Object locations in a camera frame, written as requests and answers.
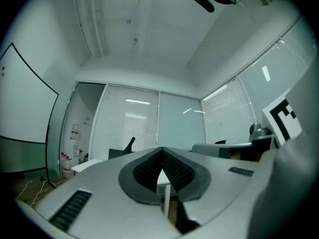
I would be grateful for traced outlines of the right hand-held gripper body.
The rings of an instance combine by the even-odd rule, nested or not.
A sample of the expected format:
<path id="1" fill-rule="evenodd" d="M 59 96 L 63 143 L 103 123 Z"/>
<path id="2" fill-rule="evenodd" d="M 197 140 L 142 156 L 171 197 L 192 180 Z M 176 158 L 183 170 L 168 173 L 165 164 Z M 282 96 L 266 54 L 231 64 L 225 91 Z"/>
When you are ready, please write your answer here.
<path id="1" fill-rule="evenodd" d="M 231 148 L 230 159 L 258 162 L 264 152 L 284 145 L 302 132 L 301 124 L 284 94 L 262 110 L 262 119 L 261 126 L 267 127 L 271 135 L 250 141 L 249 147 Z"/>

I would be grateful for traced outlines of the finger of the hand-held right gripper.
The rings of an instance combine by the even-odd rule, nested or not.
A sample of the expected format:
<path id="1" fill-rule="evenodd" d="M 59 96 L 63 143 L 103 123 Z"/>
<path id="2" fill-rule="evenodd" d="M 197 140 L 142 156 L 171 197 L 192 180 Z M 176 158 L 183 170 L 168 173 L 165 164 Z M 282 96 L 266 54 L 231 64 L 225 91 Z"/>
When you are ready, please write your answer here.
<path id="1" fill-rule="evenodd" d="M 226 144 L 195 144 L 192 152 L 210 156 L 230 159 L 230 147 Z"/>

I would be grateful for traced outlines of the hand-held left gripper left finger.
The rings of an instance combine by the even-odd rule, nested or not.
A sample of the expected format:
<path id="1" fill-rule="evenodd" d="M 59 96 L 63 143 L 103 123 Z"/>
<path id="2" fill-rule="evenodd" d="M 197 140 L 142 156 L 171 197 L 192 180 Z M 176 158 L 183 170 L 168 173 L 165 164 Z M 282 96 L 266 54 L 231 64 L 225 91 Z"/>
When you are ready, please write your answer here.
<path id="1" fill-rule="evenodd" d="M 160 206 L 137 203 L 122 190 L 119 173 L 129 162 L 152 149 L 138 151 L 90 166 L 48 194 L 32 208 L 22 201 L 17 205 L 40 235 L 34 239 L 177 239 L 180 232 L 161 211 Z M 50 218 L 77 191 L 91 193 L 69 230 L 64 232 Z"/>

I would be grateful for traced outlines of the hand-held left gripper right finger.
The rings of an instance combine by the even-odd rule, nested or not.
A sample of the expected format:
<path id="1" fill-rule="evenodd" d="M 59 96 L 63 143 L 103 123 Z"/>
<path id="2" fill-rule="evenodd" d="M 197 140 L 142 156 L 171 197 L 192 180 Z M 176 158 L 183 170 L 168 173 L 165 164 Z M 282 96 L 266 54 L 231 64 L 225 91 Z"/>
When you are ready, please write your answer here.
<path id="1" fill-rule="evenodd" d="M 171 182 L 163 178 L 165 198 L 162 210 L 168 220 L 186 234 L 212 221 L 220 215 L 240 194 L 249 182 L 258 163 L 239 159 L 212 157 L 171 148 L 170 151 L 184 158 L 191 167 L 193 180 L 184 191 L 192 195 L 189 201 L 181 200 L 182 191 L 173 198 Z"/>

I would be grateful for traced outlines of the black desk lamp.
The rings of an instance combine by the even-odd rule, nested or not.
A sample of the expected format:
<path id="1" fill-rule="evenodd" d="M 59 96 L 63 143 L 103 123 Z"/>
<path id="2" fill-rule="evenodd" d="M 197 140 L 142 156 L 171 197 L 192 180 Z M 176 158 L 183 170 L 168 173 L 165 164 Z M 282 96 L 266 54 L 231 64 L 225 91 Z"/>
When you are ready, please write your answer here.
<path id="1" fill-rule="evenodd" d="M 130 140 L 129 144 L 126 146 L 126 148 L 123 150 L 123 154 L 124 155 L 127 155 L 127 154 L 130 154 L 132 153 L 132 145 L 135 141 L 135 137 L 132 137 L 132 139 Z"/>

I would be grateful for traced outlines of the frosted glass panel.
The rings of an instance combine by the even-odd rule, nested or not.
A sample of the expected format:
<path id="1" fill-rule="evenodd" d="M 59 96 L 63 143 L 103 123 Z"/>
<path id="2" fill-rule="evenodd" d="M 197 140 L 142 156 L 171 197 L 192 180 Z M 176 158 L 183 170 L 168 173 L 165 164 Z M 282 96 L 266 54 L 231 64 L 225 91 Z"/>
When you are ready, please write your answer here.
<path id="1" fill-rule="evenodd" d="M 160 94 L 158 146 L 192 150 L 205 143 L 200 100 Z"/>
<path id="2" fill-rule="evenodd" d="M 317 55 L 318 42 L 304 17 L 251 66 L 239 74 L 255 115 L 262 123 L 262 110 L 301 78 Z"/>

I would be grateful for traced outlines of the white window blind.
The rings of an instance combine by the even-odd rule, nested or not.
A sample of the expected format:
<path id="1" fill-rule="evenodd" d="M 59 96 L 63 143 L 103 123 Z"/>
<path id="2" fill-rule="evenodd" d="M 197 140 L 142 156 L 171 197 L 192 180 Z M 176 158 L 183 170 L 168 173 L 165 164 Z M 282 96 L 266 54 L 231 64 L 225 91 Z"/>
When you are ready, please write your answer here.
<path id="1" fill-rule="evenodd" d="M 249 141 L 249 129 L 256 117 L 239 77 L 218 88 L 201 104 L 208 144 L 222 140 L 227 144 Z"/>
<path id="2" fill-rule="evenodd" d="M 93 130 L 91 158 L 108 160 L 110 149 L 154 148 L 157 140 L 159 94 L 156 91 L 109 84 Z"/>

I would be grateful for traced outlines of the white water dispenser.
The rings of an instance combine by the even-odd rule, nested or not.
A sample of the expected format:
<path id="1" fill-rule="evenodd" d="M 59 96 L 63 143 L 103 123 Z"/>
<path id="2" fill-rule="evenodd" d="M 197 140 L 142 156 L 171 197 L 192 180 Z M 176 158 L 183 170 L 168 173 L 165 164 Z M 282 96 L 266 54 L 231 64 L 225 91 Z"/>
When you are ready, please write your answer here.
<path id="1" fill-rule="evenodd" d="M 80 149 L 79 142 L 76 140 L 71 140 L 71 151 L 72 151 L 73 158 L 79 156 L 79 149 Z"/>

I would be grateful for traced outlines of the red-label water dispenser bottle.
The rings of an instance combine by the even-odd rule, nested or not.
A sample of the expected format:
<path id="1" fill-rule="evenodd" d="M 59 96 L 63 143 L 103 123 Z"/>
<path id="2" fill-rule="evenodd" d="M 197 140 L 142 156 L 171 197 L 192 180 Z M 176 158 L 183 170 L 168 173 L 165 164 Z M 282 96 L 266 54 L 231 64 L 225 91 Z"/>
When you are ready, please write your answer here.
<path id="1" fill-rule="evenodd" d="M 77 124 L 72 125 L 70 138 L 72 140 L 75 140 L 75 141 L 79 140 L 79 138 L 80 138 L 79 125 L 77 125 Z"/>

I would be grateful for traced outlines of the clear glass door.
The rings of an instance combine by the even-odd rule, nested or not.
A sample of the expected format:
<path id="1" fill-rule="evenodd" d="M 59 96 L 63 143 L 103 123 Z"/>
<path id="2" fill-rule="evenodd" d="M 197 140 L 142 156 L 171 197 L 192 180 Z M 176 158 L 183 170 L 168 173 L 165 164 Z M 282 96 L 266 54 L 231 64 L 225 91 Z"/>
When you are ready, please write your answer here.
<path id="1" fill-rule="evenodd" d="M 72 125 L 79 125 L 79 148 L 83 151 L 84 162 L 86 162 L 89 159 L 93 122 L 104 89 L 104 84 L 78 83 L 73 90 L 70 100 L 68 101 L 68 107 L 60 138 L 60 155 L 61 152 L 64 152 L 67 156 L 69 156 L 69 158 L 72 159 L 72 167 L 79 165 L 79 157 L 73 158 L 71 151 L 72 139 L 70 138 L 70 135 Z"/>

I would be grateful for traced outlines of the black-framed whiteboard on stand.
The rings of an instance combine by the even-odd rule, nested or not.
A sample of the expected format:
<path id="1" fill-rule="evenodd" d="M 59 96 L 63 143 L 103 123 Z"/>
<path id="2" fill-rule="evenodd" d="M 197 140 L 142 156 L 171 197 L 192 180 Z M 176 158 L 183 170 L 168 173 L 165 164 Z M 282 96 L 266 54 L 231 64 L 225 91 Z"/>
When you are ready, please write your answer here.
<path id="1" fill-rule="evenodd" d="M 43 181 L 50 179 L 49 123 L 58 97 L 11 43 L 0 57 L 1 175 L 17 179 L 41 171 Z"/>

